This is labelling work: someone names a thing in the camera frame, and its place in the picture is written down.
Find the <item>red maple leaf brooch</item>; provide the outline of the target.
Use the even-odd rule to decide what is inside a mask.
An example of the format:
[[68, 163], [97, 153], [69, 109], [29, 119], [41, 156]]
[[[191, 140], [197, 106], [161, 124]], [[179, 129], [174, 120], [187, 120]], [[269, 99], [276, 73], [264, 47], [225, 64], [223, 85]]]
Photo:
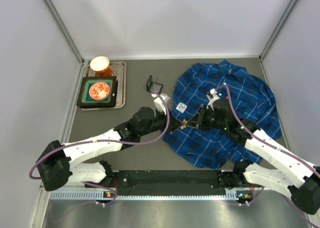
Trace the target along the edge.
[[188, 124], [188, 121], [187, 121], [186, 119], [183, 119], [180, 128], [181, 128], [181, 129], [186, 128], [186, 127], [187, 127], [187, 124]]

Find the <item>blue plaid button shirt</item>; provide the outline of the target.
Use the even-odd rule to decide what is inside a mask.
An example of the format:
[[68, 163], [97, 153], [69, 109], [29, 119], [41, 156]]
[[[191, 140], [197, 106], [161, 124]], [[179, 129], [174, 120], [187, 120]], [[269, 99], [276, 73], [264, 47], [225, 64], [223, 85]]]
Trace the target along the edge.
[[260, 163], [244, 145], [255, 128], [272, 139], [282, 135], [276, 100], [269, 86], [244, 67], [228, 61], [196, 63], [176, 82], [172, 117], [192, 121], [163, 139], [198, 168], [219, 169], [227, 161]]

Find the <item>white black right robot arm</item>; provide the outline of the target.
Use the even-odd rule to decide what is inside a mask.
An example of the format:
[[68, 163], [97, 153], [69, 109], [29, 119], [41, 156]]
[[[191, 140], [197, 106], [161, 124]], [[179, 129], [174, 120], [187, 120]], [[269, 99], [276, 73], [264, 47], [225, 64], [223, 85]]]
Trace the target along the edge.
[[245, 165], [246, 182], [257, 184], [290, 198], [301, 211], [314, 215], [320, 208], [320, 168], [287, 150], [262, 128], [248, 119], [240, 119], [226, 99], [201, 106], [185, 126], [200, 130], [219, 129], [233, 141], [243, 145], [271, 164], [266, 169], [256, 163]]

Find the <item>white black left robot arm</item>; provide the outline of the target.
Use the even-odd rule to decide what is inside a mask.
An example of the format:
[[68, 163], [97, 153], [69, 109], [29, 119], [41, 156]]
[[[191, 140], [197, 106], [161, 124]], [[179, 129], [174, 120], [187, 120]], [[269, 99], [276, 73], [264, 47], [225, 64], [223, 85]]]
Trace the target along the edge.
[[107, 132], [80, 142], [50, 142], [37, 160], [36, 168], [46, 191], [63, 187], [79, 175], [78, 165], [105, 153], [117, 152], [140, 144], [141, 137], [156, 131], [172, 132], [181, 121], [172, 113], [142, 107], [132, 118]]

